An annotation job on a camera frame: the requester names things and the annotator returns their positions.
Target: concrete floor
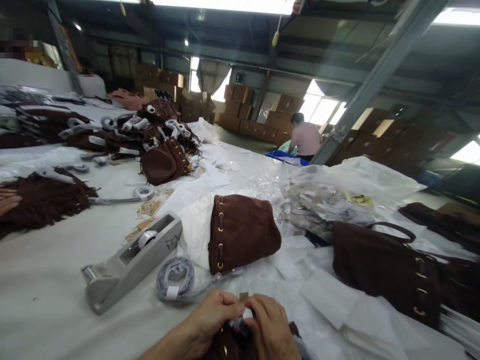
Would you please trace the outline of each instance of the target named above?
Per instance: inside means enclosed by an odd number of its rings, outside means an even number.
[[[224,143],[238,146],[250,150],[254,153],[265,155],[273,150],[277,150],[277,146],[272,143],[256,140],[250,136],[242,135],[238,132],[225,130],[223,127],[215,124],[216,138]]]

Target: gold eyelet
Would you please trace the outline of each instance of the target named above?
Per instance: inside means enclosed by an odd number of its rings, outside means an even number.
[[[420,316],[425,316],[425,311],[419,311],[416,306],[413,307],[413,311],[415,311]]]

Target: bag handle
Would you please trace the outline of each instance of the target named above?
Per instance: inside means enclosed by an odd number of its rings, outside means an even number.
[[[395,224],[392,224],[390,222],[383,222],[383,221],[380,221],[380,222],[374,222],[373,224],[370,224],[368,225],[366,228],[367,229],[372,229],[375,225],[381,225],[381,226],[386,226],[387,228],[392,228],[392,229],[395,229],[403,234],[405,234],[406,236],[409,237],[409,239],[406,239],[404,237],[398,237],[398,236],[394,236],[394,235],[390,235],[390,234],[385,234],[387,235],[389,238],[392,238],[394,240],[397,240],[398,242],[402,243],[402,244],[405,244],[405,243],[412,243],[416,236],[413,232],[411,232],[410,230],[407,230],[406,228],[404,227],[401,227],[401,226],[398,226],[398,225],[395,225]]]

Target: gray tape dispenser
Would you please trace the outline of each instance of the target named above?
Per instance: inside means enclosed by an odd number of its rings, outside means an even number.
[[[138,285],[177,246],[182,221],[167,212],[107,261],[81,269],[86,299],[101,315]]]

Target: woman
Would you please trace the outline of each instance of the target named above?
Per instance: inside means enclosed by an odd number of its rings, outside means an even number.
[[[288,153],[290,154],[296,146],[298,157],[309,162],[322,145],[322,135],[320,135],[317,126],[305,122],[304,115],[301,112],[294,113],[290,122],[293,124],[293,131],[291,132]]]
[[[245,307],[256,315],[245,324],[252,331],[258,360],[301,360],[285,309],[275,299],[255,294],[242,304],[235,295],[217,289],[138,360],[201,359],[224,323],[240,318]]]

